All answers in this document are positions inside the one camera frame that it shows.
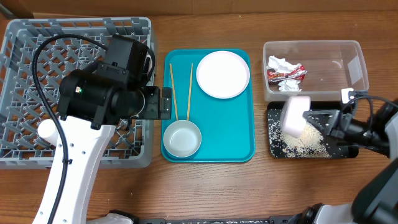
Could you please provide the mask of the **grey bowl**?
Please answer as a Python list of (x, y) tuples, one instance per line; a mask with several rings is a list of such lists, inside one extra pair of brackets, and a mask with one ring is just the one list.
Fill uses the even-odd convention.
[(163, 144), (166, 151), (174, 157), (190, 157), (201, 146), (201, 131), (191, 121), (175, 121), (165, 129)]

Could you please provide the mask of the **wooden chopstick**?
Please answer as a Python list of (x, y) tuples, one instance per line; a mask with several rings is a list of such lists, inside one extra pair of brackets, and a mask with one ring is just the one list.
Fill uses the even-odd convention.
[(193, 63), (191, 63), (190, 83), (189, 83), (189, 89), (188, 89), (187, 121), (189, 121), (189, 119), (190, 119), (190, 107), (191, 107), (191, 98), (192, 98), (192, 83), (193, 83)]
[(172, 82), (172, 94), (173, 94), (173, 100), (174, 100), (174, 109), (175, 109), (175, 118), (176, 121), (178, 121), (178, 107), (177, 107), (177, 99), (176, 99), (176, 92), (175, 92), (175, 83), (174, 83), (174, 73), (173, 73), (173, 68), (172, 64), (169, 64), (169, 69), (170, 69), (170, 78)]

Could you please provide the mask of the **white napkin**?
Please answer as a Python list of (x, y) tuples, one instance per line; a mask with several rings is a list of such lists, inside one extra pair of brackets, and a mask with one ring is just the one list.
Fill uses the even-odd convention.
[[(286, 59), (284, 58), (269, 56), (266, 70), (271, 69), (279, 73), (290, 73), (301, 65), (302, 65), (301, 63), (291, 64), (288, 61), (286, 61)], [(270, 82), (270, 83), (278, 84), (279, 91), (302, 91), (302, 89), (299, 87), (300, 82), (301, 80), (291, 79), (291, 80), (284, 80), (281, 82)]]

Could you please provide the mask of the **white cup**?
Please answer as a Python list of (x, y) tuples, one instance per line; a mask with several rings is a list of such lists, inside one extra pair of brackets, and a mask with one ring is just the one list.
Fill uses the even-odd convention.
[(38, 135), (49, 142), (51, 145), (56, 146), (58, 141), (58, 130), (52, 119), (43, 120), (38, 128)]

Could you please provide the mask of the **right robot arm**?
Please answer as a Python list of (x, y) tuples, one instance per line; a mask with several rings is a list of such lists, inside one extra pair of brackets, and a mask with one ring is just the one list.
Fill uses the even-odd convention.
[(340, 143), (386, 156), (390, 164), (352, 203), (339, 206), (319, 203), (292, 217), (290, 223), (397, 223), (397, 101), (383, 99), (384, 104), (371, 113), (366, 123), (354, 118), (356, 103), (357, 99), (349, 100), (340, 110), (309, 110), (303, 117), (329, 115), (331, 124), (317, 124), (315, 128)]

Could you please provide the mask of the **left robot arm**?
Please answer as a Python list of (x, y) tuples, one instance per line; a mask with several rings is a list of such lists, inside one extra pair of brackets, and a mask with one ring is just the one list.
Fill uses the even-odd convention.
[(44, 101), (52, 127), (41, 137), (55, 146), (55, 157), (35, 223), (85, 223), (100, 161), (120, 120), (171, 117), (170, 88), (149, 85), (154, 52), (121, 35), (104, 49), (104, 60), (62, 79), (55, 108)]

